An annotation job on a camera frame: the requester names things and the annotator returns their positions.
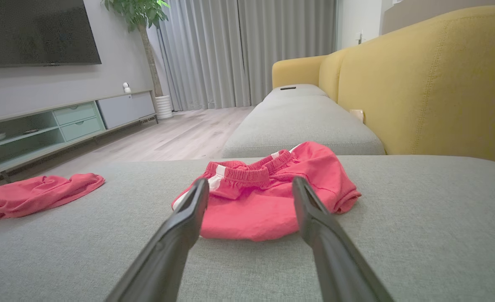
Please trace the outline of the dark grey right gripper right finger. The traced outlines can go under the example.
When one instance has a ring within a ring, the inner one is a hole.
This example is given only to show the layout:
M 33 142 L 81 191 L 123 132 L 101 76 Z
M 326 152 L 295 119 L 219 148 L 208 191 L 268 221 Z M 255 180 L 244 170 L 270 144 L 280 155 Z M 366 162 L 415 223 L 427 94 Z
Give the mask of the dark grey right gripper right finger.
M 295 177 L 299 232 L 311 247 L 325 302 L 391 302 L 393 298 L 307 180 Z

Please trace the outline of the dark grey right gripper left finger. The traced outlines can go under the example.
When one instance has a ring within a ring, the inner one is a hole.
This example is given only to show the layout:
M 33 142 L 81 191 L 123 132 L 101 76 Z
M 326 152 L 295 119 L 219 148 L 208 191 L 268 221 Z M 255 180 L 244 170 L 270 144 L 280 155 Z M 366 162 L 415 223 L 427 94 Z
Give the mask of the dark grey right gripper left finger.
M 108 302 L 175 302 L 190 249 L 199 239 L 209 184 L 197 179 L 106 298 Z

